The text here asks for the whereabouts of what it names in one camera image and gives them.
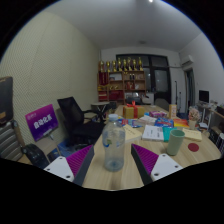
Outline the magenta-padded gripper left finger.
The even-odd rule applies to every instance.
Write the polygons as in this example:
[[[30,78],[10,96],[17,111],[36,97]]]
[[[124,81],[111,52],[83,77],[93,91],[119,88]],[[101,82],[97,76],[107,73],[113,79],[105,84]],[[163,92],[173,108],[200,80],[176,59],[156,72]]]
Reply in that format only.
[[[94,156],[94,147],[89,145],[67,158],[59,156],[45,171],[81,186]]]

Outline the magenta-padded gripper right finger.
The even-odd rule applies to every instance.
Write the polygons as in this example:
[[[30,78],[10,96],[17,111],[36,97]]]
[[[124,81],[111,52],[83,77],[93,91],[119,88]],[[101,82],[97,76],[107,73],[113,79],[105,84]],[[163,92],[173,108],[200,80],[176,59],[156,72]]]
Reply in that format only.
[[[131,145],[131,154],[144,185],[150,184],[182,169],[166,153],[156,153],[136,144]]]

